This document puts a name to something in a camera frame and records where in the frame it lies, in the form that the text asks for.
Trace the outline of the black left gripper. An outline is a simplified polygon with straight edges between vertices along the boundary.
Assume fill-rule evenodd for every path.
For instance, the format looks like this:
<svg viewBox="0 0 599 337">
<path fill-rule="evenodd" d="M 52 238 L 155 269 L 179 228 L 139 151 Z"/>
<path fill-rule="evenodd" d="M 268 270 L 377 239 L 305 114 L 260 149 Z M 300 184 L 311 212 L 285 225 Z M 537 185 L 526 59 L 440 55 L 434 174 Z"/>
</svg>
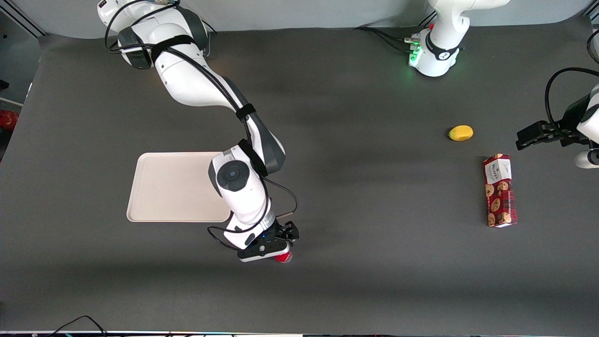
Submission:
<svg viewBox="0 0 599 337">
<path fill-rule="evenodd" d="M 562 147 L 580 144 L 577 126 L 578 121 L 558 121 L 553 124 L 548 121 L 537 121 L 516 133 L 516 148 L 518 151 L 522 151 L 539 143 L 541 139 L 543 139 L 543 143 L 558 141 Z"/>
</svg>

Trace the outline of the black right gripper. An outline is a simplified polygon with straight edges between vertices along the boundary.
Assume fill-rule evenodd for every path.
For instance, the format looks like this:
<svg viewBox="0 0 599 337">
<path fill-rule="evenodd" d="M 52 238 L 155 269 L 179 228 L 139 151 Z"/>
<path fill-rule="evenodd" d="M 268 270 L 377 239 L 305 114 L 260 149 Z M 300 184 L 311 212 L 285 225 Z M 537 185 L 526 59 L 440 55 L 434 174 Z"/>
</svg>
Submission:
<svg viewBox="0 0 599 337">
<path fill-rule="evenodd" d="M 285 224 L 283 225 L 280 224 L 278 220 L 276 220 L 273 226 L 274 234 L 272 237 L 272 241 L 286 241 L 290 244 L 293 244 L 294 241 L 297 241 L 299 239 L 299 230 L 292 220 L 285 222 Z"/>
</svg>

